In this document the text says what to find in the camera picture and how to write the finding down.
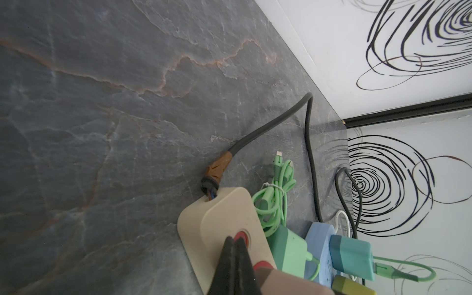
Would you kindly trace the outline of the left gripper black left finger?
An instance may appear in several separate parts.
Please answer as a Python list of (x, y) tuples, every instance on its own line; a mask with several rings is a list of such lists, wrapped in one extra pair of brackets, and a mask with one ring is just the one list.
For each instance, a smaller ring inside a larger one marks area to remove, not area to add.
[(207, 295), (234, 295), (236, 293), (236, 244), (227, 237), (220, 254)]

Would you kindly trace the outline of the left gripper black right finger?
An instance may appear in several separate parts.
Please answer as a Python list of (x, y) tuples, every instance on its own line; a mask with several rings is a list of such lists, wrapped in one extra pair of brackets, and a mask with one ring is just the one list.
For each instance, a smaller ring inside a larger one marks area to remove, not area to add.
[(261, 295), (261, 290), (256, 282), (253, 265), (243, 238), (235, 241), (235, 295)]

